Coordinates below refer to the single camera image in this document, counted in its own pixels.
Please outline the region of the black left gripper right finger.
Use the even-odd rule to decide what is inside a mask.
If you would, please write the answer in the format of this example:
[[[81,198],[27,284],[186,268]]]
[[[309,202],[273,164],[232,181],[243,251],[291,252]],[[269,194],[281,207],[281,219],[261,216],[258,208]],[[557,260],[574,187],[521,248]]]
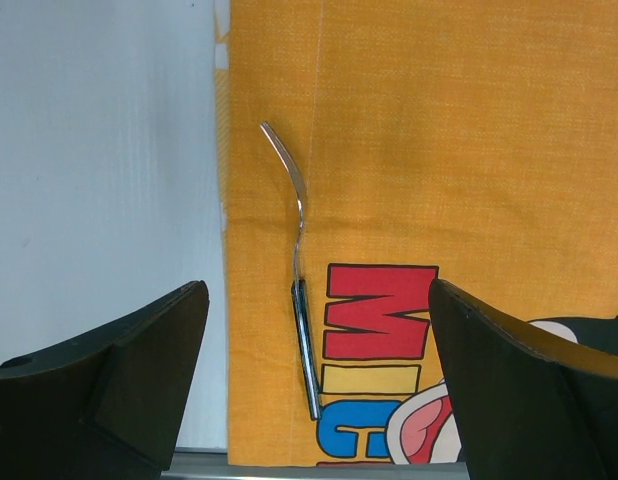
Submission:
[[[434,281],[429,307],[472,479],[618,479],[618,316],[524,322]]]

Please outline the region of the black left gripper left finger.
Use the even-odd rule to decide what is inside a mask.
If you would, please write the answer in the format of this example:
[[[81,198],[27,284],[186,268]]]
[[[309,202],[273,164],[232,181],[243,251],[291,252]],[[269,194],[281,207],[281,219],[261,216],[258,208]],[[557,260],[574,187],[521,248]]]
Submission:
[[[158,479],[209,309],[202,281],[0,365],[0,479]]]

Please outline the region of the orange Mickey Mouse placemat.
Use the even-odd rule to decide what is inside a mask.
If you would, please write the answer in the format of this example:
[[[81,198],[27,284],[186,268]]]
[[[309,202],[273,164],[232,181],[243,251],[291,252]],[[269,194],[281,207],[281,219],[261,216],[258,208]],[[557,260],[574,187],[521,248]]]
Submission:
[[[232,464],[453,461],[434,279],[524,321],[618,316],[618,1],[235,1],[220,40]],[[307,188],[318,421],[264,121]]]

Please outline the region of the fork with teal handle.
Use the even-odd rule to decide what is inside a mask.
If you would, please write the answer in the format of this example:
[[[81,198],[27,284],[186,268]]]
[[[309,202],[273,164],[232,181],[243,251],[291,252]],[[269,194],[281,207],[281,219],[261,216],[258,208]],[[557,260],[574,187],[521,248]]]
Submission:
[[[300,168],[273,127],[267,121],[264,121],[260,124],[260,129],[281,161],[295,192],[298,227],[292,250],[291,301],[309,416],[312,421],[318,421],[321,418],[320,391],[311,340],[307,285],[301,273],[300,264],[300,246],[305,228],[307,188]]]

